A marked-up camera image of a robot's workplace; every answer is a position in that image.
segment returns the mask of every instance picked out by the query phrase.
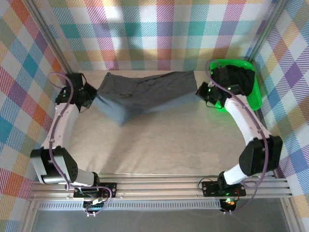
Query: metal grate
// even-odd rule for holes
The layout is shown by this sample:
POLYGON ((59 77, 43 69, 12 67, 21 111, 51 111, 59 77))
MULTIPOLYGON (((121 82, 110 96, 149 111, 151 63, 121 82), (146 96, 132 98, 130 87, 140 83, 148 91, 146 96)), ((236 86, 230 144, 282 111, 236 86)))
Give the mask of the metal grate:
MULTIPOLYGON (((41 202, 39 210, 79 210, 83 202, 54 201, 41 202)), ((219 200, 183 200, 183 201, 112 201, 106 210, 184 210, 218 209, 219 200)))

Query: gray cloth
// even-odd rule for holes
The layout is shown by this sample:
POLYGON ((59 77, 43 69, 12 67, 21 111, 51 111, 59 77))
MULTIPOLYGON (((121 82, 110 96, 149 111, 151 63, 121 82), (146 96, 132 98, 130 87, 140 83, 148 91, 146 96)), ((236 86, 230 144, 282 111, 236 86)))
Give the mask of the gray cloth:
POLYGON ((131 117, 198 101, 193 71, 143 78, 106 74, 93 103, 119 125, 131 117))

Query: floor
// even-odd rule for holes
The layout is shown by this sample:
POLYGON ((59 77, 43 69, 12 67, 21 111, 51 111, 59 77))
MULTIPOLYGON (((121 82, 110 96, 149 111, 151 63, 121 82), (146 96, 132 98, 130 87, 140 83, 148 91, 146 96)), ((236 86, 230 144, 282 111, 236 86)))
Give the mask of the floor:
MULTIPOLYGON (((167 73, 111 72, 127 77, 167 73)), ((107 71, 83 73, 98 88, 107 71)), ((202 71, 195 77, 197 86, 207 80, 202 71)), ((123 127, 92 105, 76 119, 69 152, 79 168, 98 173, 218 175, 237 164, 244 147, 231 115, 200 101, 135 117, 123 127)))

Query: white table surface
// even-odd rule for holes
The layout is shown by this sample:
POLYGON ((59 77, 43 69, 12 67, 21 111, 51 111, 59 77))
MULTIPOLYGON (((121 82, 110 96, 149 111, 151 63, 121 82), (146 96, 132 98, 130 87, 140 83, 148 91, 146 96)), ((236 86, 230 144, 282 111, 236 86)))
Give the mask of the white table surface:
MULTIPOLYGON (((126 77, 168 73, 110 72, 126 77)), ((83 73, 98 88, 107 71, 83 73)), ((208 80, 202 71, 195 77, 197 86, 208 80)), ((200 101, 137 116, 122 127, 91 105, 75 121, 69 152, 79 168, 98 173, 218 175, 238 163, 244 148, 232 116, 200 101)))

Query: checkered pattern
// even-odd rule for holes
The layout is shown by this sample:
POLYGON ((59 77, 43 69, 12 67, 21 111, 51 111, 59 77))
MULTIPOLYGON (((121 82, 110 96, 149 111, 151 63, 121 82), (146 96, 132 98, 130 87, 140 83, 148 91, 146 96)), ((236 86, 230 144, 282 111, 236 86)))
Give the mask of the checkered pattern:
POLYGON ((309 231, 309 0, 289 1, 256 68, 264 122, 283 138, 280 174, 287 177, 309 231))
POLYGON ((0 3, 0 231, 15 232, 36 177, 30 152, 54 117, 46 75, 63 72, 22 0, 0 3))
POLYGON ((49 4, 72 59, 82 70, 203 70, 208 59, 239 57, 244 49, 246 54, 260 18, 257 9, 269 2, 49 0, 49 4))

